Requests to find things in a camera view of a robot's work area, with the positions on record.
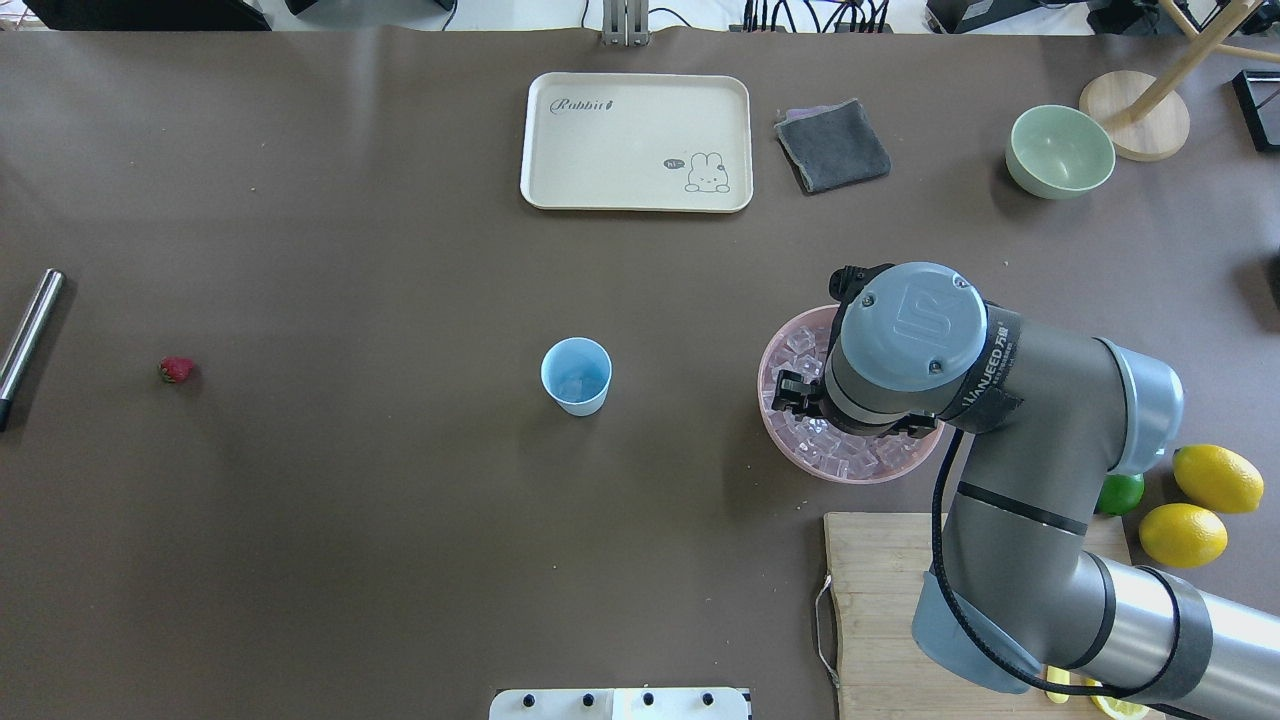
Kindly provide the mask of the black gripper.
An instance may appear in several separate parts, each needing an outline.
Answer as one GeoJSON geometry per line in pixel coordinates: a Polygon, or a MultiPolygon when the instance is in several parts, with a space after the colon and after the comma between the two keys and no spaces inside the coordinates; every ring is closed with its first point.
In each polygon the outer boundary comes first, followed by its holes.
{"type": "MultiPolygon", "coordinates": [[[[842,323],[850,304],[870,281],[890,268],[890,264],[845,266],[832,273],[828,291],[829,296],[838,301],[838,306],[832,320],[823,370],[827,372],[833,366],[835,351],[838,348],[842,323]]],[[[860,437],[906,436],[923,439],[940,427],[938,418],[932,414],[906,413],[890,419],[882,416],[872,419],[868,411],[863,411],[860,416],[855,416],[836,405],[829,395],[832,388],[835,384],[826,380],[824,372],[820,372],[814,380],[806,380],[799,372],[781,370],[776,377],[771,407],[797,419],[823,419],[846,434],[860,437]]]]}

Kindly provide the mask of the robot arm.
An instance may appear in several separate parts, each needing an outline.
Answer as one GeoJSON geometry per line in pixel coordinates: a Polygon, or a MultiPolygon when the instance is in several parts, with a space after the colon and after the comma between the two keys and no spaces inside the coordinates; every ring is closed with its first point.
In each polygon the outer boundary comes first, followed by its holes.
{"type": "Polygon", "coordinates": [[[1181,424],[1166,363],[1030,322],[936,263],[845,266],[822,373],[772,406],[849,436],[954,428],[931,501],[920,650],[1005,693],[1132,701],[1183,719],[1277,716],[1277,619],[1166,562],[1084,547],[1105,478],[1151,469],[1181,424]]]}

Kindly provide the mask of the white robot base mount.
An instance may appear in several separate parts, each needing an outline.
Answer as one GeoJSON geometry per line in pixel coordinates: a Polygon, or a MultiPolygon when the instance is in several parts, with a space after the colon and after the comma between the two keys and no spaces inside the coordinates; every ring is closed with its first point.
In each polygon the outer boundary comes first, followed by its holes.
{"type": "Polygon", "coordinates": [[[751,719],[750,692],[712,687],[507,689],[489,719],[751,719]]]}

